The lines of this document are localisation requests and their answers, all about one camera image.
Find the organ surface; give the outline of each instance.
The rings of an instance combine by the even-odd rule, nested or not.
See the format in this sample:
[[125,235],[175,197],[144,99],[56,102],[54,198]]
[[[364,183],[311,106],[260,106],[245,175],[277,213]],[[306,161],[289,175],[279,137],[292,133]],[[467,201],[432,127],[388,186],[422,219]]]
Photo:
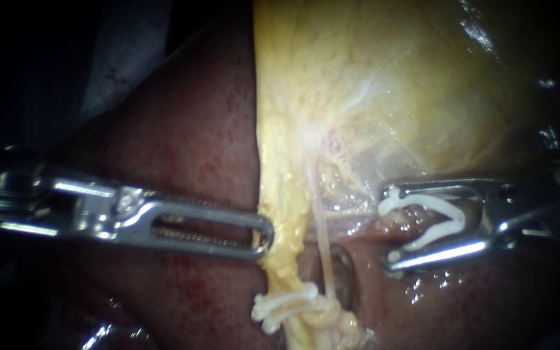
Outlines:
[[[481,6],[256,0],[253,18],[259,212],[277,231],[261,261],[268,299],[304,288],[305,237],[316,237],[333,286],[329,240],[372,234],[360,225],[387,181],[504,172],[539,149],[524,135],[548,113],[534,80],[541,67]],[[329,289],[320,293],[334,305]],[[324,314],[333,321],[311,320]],[[287,318],[288,348],[357,346],[369,325],[349,321],[350,310],[330,315]]]

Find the moist tissue surface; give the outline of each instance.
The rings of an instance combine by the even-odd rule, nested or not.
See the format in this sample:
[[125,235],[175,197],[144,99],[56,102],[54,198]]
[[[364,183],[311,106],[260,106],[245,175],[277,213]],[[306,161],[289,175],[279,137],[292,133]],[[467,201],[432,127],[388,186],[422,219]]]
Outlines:
[[260,0],[253,14],[259,211],[276,229],[266,298],[305,287],[296,257],[315,235],[328,307],[283,319],[288,348],[354,348],[364,325],[329,310],[329,240],[367,234],[361,218],[387,181],[528,161],[532,147],[513,140],[541,122],[528,107],[535,67],[465,1]]

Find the clip applier jaw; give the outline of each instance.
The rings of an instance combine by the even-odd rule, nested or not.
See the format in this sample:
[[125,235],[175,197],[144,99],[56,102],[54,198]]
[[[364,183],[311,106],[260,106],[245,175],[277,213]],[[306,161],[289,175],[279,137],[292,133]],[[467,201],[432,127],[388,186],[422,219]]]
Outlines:
[[410,243],[381,257],[380,265],[392,278],[512,248],[522,237],[549,238],[560,243],[560,164],[516,184],[492,178],[401,183],[390,185],[384,197],[391,189],[401,198],[424,194],[453,204],[470,202],[480,208],[476,220],[466,218],[465,227],[446,238],[436,238],[416,249]]
[[[9,151],[0,148],[0,156],[7,157]],[[5,233],[243,261],[260,259],[274,241],[272,223],[255,213],[174,198],[70,169],[46,167],[44,162],[32,163],[31,171],[6,168],[6,164],[10,166],[0,162],[0,231]],[[20,207],[25,202],[18,198],[31,201]],[[226,234],[237,231],[238,238]]]

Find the dark background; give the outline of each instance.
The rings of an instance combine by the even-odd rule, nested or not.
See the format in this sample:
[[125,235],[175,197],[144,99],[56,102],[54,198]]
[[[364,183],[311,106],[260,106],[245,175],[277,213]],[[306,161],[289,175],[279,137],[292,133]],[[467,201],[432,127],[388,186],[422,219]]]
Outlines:
[[0,3],[0,141],[53,146],[122,99],[222,3]]

